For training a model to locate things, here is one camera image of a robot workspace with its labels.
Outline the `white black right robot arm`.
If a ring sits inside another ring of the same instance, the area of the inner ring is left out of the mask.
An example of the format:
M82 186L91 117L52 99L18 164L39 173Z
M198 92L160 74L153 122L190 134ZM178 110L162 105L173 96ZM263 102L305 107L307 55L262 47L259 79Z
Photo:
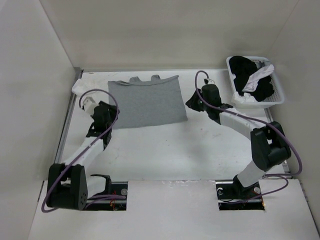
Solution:
M232 105L223 103L215 84L197 88L185 105L221 126L235 130L250 140L251 161L233 178L232 193L245 197L267 172L291 157L291 147L280 123L271 123L241 114Z

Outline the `grey tank top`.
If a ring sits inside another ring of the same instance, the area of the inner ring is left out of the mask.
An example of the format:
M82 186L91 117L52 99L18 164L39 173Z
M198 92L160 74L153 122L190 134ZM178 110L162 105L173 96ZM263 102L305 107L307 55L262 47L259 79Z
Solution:
M110 81L108 91L119 106L114 129L131 129L181 123L188 120L179 76L149 81L135 76L129 81Z

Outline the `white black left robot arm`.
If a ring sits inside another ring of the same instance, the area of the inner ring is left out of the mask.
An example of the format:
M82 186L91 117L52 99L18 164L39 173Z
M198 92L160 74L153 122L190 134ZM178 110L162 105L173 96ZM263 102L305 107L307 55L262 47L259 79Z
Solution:
M84 210L87 200L97 195L108 199L112 186L108 175L87 175L90 165L109 145L112 127L118 119L117 106L103 101L95 103L86 99L83 110L90 115L90 125L81 146L65 161L54 163L48 171L47 192L43 207L56 209Z

